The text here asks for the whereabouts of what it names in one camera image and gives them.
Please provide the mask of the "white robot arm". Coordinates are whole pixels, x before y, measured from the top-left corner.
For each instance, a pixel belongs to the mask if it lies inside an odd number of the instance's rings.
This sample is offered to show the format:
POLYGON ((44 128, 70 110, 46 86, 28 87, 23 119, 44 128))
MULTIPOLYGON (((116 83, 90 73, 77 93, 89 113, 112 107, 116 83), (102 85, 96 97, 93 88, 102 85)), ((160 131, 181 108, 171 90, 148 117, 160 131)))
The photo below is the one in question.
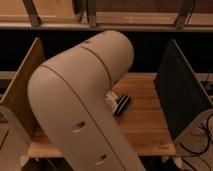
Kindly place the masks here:
POLYGON ((74 171, 146 171, 105 103, 133 59, 126 36, 104 31, 33 72, 32 111, 74 171))

